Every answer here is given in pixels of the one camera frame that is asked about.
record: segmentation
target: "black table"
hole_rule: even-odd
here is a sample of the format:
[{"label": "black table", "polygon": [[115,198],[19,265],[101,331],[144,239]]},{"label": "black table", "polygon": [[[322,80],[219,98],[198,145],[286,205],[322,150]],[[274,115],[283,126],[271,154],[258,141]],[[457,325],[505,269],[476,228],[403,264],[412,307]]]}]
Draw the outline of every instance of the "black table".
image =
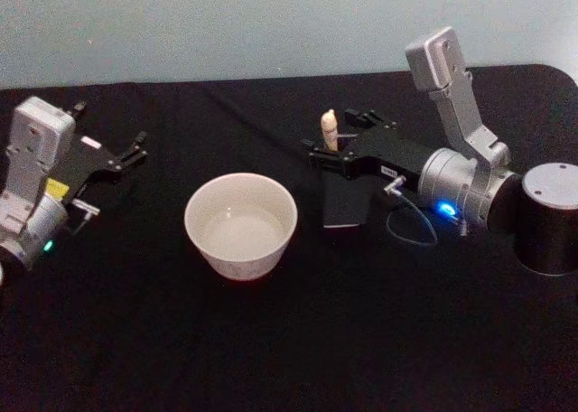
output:
[{"label": "black table", "polygon": [[[578,89],[546,66],[473,70],[485,124],[513,169],[578,164]],[[345,239],[322,230],[322,180],[304,137],[328,108],[375,108],[417,142],[446,145],[409,73],[0,91],[3,127],[35,94],[89,102],[80,132],[120,153],[143,129],[146,165],[87,192],[102,214],[20,282],[0,324],[7,411],[575,410],[577,275],[545,278],[511,239],[408,247],[386,213]],[[182,225],[224,173],[282,183],[299,222],[280,265],[218,276]]]}]

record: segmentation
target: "wire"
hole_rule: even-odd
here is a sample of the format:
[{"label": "wire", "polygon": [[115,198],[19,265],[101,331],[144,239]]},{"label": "wire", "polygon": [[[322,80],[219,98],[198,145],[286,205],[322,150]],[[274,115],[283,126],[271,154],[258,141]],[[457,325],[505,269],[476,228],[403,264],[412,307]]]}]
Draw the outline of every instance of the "wire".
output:
[{"label": "wire", "polygon": [[397,193],[396,196],[398,198],[400,198],[401,200],[403,200],[414,211],[416,211],[417,214],[424,220],[425,225],[432,233],[433,241],[423,242],[420,240],[414,240],[414,239],[406,238],[406,237],[401,236],[401,235],[397,234],[396,232],[394,232],[389,225],[389,220],[391,220],[391,216],[394,213],[394,211],[389,212],[389,214],[387,215],[387,219],[386,219],[387,232],[389,234],[391,234],[394,238],[399,239],[402,242],[409,243],[411,245],[417,245],[418,247],[434,247],[435,245],[437,245],[437,242],[438,242],[437,233],[435,232],[435,228],[432,225],[432,222],[427,219],[427,216],[425,216],[425,214],[415,204],[413,204],[411,201],[409,201],[403,193],[401,193],[401,192]]}]

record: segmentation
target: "yellow sticker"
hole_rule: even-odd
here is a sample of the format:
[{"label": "yellow sticker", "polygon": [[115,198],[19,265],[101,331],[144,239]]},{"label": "yellow sticker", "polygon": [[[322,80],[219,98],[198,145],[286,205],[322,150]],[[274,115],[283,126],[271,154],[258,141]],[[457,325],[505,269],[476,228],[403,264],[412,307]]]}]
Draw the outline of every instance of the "yellow sticker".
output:
[{"label": "yellow sticker", "polygon": [[69,189],[70,187],[66,184],[57,182],[53,179],[48,179],[46,182],[46,192],[58,201],[62,201],[64,195],[66,195],[66,192],[68,192]]}]

